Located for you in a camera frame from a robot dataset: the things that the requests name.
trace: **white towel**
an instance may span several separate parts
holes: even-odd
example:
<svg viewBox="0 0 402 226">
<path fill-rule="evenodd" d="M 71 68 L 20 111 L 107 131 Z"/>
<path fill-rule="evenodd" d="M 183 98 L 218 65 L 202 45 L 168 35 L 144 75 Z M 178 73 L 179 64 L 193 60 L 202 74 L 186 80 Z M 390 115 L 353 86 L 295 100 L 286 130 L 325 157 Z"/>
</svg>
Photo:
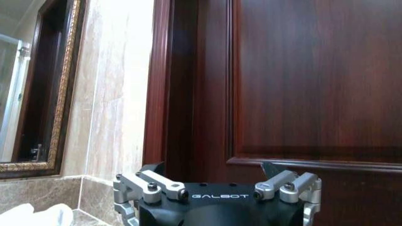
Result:
<svg viewBox="0 0 402 226">
<path fill-rule="evenodd" d="M 31 204 L 23 204 L 0 215 L 2 226 L 70 226 L 72 221 L 74 212 L 66 204 L 36 213 Z"/>
</svg>

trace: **screw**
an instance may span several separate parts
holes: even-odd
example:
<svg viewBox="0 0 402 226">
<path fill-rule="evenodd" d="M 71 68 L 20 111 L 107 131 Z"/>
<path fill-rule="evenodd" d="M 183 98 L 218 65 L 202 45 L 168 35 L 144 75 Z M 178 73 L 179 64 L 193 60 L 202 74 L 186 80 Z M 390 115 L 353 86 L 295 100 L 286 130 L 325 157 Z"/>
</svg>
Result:
<svg viewBox="0 0 402 226">
<path fill-rule="evenodd" d="M 259 191 L 254 191 L 253 197 L 255 200 L 261 201 L 265 196 Z"/>
<path fill-rule="evenodd" d="M 287 182 L 285 185 L 283 185 L 285 189 L 289 190 L 289 191 L 294 191 L 295 190 L 295 185 L 294 183 L 291 182 Z"/>
<path fill-rule="evenodd" d="M 148 183 L 148 190 L 152 192 L 158 190 L 158 185 L 155 182 Z"/>
<path fill-rule="evenodd" d="M 179 191 L 179 201 L 186 201 L 189 199 L 189 191 L 186 189 L 182 189 Z"/>
</svg>

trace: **dark red wooden door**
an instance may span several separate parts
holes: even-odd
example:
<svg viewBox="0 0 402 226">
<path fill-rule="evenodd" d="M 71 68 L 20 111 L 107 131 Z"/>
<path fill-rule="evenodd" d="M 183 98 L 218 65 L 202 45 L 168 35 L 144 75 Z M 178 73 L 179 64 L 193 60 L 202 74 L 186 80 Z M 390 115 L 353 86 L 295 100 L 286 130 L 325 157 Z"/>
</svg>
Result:
<svg viewBox="0 0 402 226">
<path fill-rule="evenodd" d="M 323 181 L 318 226 L 402 225 L 402 1 L 201 0 L 189 181 Z"/>
</svg>

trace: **mirror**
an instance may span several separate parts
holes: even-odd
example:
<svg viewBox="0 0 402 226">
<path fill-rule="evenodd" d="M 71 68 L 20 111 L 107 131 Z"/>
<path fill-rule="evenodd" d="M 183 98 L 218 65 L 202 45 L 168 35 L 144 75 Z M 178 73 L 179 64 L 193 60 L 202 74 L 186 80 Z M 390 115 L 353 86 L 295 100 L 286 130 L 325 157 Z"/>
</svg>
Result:
<svg viewBox="0 0 402 226">
<path fill-rule="evenodd" d="M 0 0 L 0 178 L 59 174 L 84 0 Z"/>
</svg>

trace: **shower glass door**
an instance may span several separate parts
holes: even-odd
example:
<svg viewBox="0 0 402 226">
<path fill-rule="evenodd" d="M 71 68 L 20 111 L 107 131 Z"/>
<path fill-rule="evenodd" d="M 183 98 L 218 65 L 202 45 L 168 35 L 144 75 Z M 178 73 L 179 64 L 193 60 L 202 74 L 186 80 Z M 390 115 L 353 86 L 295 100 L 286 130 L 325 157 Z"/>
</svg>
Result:
<svg viewBox="0 0 402 226">
<path fill-rule="evenodd" d="M 30 44 L 0 34 L 0 162 L 12 158 Z"/>
</svg>

